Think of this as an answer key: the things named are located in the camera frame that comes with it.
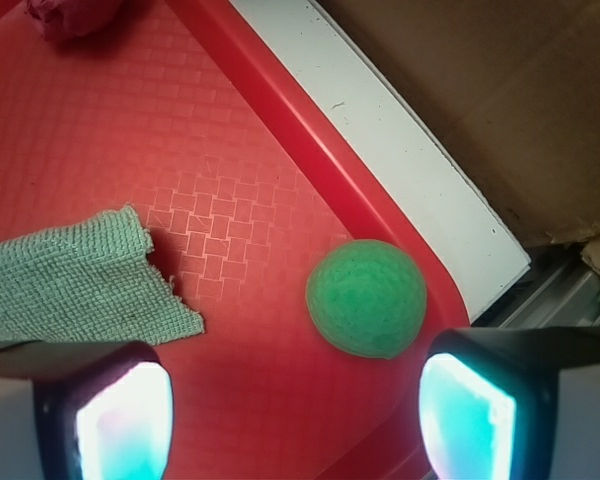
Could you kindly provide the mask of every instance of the red tray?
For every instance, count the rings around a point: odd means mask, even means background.
[[[175,390],[167,478],[419,477],[417,379],[468,325],[440,261],[226,0],[135,0],[65,45],[0,0],[0,241],[126,202],[208,333],[158,348]],[[304,304],[351,238],[408,252],[428,285],[415,344],[344,354]]]

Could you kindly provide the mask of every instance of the foam ball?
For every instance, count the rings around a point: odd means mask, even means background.
[[[331,252],[307,282],[311,319],[332,345],[352,355],[394,358],[416,338],[427,289],[403,251],[356,240]]]

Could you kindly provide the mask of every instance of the green cloth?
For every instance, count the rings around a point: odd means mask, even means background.
[[[156,345],[202,333],[148,263],[152,250],[129,206],[0,243],[0,341]]]

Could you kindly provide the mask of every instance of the red cloth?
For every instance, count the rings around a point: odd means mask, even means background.
[[[27,13],[47,41],[62,42],[99,30],[124,0],[26,0]]]

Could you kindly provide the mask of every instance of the cardboard box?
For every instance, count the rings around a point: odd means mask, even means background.
[[[321,4],[524,246],[600,234],[600,1]]]

